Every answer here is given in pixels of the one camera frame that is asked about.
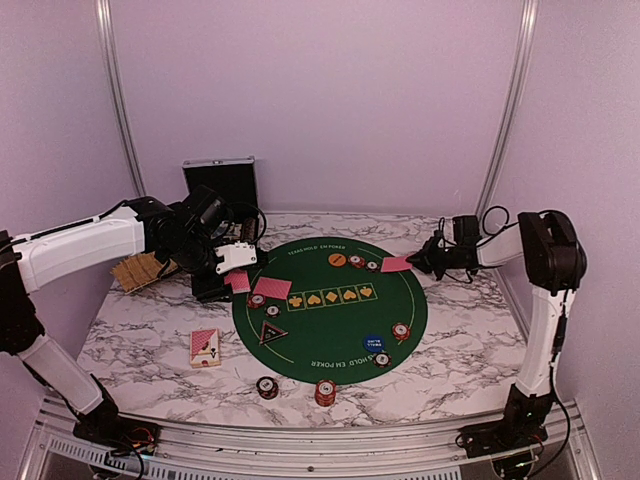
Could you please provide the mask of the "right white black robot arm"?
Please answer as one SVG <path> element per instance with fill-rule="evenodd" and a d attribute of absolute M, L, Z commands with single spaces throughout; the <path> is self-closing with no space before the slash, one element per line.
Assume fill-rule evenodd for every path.
<path fill-rule="evenodd" d="M 498 421 L 461 429 L 465 442 L 485 436 L 506 448 L 542 433 L 546 416 L 558 399 L 555 376 L 569 313 L 586 273 L 587 257 L 569 217 L 558 210 L 522 212 L 517 221 L 491 236 L 479 234 L 473 215 L 453 219 L 454 244 L 445 245 L 436 230 L 407 262 L 438 280 L 451 270 L 474 274 L 523 258 L 532 285 L 532 314 L 523 364 Z"/>

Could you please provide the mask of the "left aluminium frame post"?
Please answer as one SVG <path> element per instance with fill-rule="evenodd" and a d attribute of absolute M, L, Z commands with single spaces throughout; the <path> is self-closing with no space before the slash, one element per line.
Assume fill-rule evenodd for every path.
<path fill-rule="evenodd" d="M 127 112 L 112 20 L 111 2 L 109 0 L 96 0 L 95 7 L 106 76 L 127 171 L 134 193 L 137 197 L 143 197 L 147 195 L 147 190 Z"/>

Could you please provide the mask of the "round green poker mat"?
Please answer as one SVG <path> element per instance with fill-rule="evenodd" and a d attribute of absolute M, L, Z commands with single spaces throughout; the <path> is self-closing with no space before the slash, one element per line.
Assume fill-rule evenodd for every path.
<path fill-rule="evenodd" d="M 269 298 L 252 309 L 249 294 L 235 296 L 233 320 L 245 347 L 262 364 L 294 380 L 315 384 L 322 379 L 337 385 L 361 383 L 385 374 L 408 360 L 419 346 L 428 319 L 423 288 L 413 272 L 381 273 L 356 268 L 348 262 L 332 266 L 328 257 L 359 255 L 366 262 L 382 263 L 388 252 L 353 239 L 315 237 L 272 249 L 267 264 L 249 272 L 251 287 L 260 277 L 289 280 L 286 300 Z M 268 305 L 278 305 L 276 318 L 265 315 Z M 289 334 L 260 345 L 262 323 L 268 321 Z M 396 323 L 407 324 L 411 335 L 398 341 Z M 363 338 L 379 335 L 392 359 L 387 368 L 374 365 Z"/>

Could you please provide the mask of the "red card top seat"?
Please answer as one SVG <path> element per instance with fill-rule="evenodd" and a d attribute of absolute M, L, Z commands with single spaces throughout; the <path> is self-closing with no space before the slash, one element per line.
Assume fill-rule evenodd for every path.
<path fill-rule="evenodd" d="M 380 271 L 382 273 L 396 273 L 408 271 L 412 268 L 406 256 L 401 257 L 385 257 L 382 260 Z"/>

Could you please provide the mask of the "black triangular all-in button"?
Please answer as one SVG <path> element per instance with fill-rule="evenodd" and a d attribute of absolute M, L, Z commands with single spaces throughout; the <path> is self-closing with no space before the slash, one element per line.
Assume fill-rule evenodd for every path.
<path fill-rule="evenodd" d="M 286 337 L 289 334 L 288 331 L 268 322 L 264 321 L 262 323 L 262 329 L 260 334 L 260 345 L 266 345 L 274 340 L 281 339 Z"/>

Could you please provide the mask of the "dark brown poker chip stack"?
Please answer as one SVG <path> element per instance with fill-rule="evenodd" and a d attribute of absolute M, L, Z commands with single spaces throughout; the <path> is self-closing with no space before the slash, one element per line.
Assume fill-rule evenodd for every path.
<path fill-rule="evenodd" d="M 256 382 L 256 388 L 259 396 L 266 400 L 274 399 L 279 391 L 276 380 L 270 376 L 260 377 Z"/>

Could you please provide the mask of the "red poker chip stack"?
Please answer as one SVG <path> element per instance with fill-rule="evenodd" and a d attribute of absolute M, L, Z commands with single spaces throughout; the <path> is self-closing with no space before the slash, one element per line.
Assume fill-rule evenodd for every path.
<path fill-rule="evenodd" d="M 314 398 L 321 407 L 331 406 L 336 399 L 336 385 L 332 380 L 323 379 L 316 384 Z"/>

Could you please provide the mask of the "aluminium poker chip case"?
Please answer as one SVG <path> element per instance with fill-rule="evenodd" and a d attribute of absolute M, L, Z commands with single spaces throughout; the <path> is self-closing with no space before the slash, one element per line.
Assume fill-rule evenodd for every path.
<path fill-rule="evenodd" d="M 233 212 L 226 237 L 255 241 L 260 230 L 255 157 L 186 160 L 183 175 L 189 191 L 204 185 L 217 192 Z"/>

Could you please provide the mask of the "orange round blind button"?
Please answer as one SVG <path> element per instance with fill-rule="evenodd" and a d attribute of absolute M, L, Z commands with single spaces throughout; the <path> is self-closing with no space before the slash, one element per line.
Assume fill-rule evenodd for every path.
<path fill-rule="evenodd" d="M 346 264 L 346 257 L 343 254 L 334 253 L 328 257 L 328 261 L 332 266 L 341 267 Z"/>

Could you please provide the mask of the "red playing card deck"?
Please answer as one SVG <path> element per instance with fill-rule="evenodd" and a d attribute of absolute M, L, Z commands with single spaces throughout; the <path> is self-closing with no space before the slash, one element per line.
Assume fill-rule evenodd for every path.
<path fill-rule="evenodd" d="M 243 294 L 251 291 L 246 270 L 236 269 L 228 272 L 224 277 L 224 284 L 231 287 L 233 294 Z"/>

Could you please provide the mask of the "red card seat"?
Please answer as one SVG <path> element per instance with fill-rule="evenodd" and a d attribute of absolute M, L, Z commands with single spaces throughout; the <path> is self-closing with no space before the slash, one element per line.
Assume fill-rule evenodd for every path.
<path fill-rule="evenodd" d="M 292 282 L 289 280 L 260 277 L 253 289 L 253 293 L 267 298 L 286 300 L 291 286 Z"/>
<path fill-rule="evenodd" d="M 408 271 L 412 268 L 406 256 L 401 257 L 385 257 L 382 260 L 380 271 L 382 273 L 396 273 Z"/>

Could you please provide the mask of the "aluminium frame post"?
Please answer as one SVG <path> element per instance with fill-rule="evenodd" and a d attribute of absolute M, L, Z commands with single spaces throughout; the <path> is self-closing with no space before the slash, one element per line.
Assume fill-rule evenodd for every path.
<path fill-rule="evenodd" d="M 111 2 L 109 0 L 96 0 L 95 7 L 106 76 L 127 171 L 134 193 L 137 197 L 143 197 L 147 195 L 147 190 L 127 112 L 112 20 Z"/>
<path fill-rule="evenodd" d="M 540 2 L 538 0 L 525 0 L 522 2 L 519 31 L 506 100 L 492 149 L 489 167 L 476 204 L 475 213 L 477 215 L 484 214 L 490 207 L 501 170 L 505 163 L 512 127 L 514 126 L 518 108 L 525 90 L 539 7 Z"/>

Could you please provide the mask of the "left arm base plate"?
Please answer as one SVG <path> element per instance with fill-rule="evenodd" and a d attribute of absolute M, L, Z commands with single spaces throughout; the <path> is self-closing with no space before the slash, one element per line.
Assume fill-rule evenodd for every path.
<path fill-rule="evenodd" d="M 75 437 L 115 449 L 119 454 L 136 451 L 152 455 L 156 449 L 160 426 L 153 422 L 117 417 L 101 426 L 88 421 L 77 422 L 73 429 Z"/>

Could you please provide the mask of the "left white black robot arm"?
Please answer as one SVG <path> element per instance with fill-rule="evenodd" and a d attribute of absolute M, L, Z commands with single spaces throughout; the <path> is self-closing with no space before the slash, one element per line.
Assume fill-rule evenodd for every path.
<path fill-rule="evenodd" d="M 139 253 L 173 261 L 193 277 L 222 284 L 222 274 L 254 262 L 246 243 L 220 245 L 223 200 L 200 187 L 184 201 L 153 197 L 121 202 L 109 211 L 54 229 L 11 238 L 1 235 L 1 350 L 20 358 L 57 391 L 78 416 L 77 433 L 119 444 L 134 425 L 119 415 L 106 389 L 48 336 L 29 295 L 76 271 Z"/>

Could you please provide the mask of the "red chips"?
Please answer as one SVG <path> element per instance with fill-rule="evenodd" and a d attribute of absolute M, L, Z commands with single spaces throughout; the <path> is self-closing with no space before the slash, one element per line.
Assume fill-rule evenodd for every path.
<path fill-rule="evenodd" d="M 266 298 L 261 294 L 252 294 L 247 299 L 247 305 L 249 308 L 257 309 L 262 307 L 266 303 Z"/>

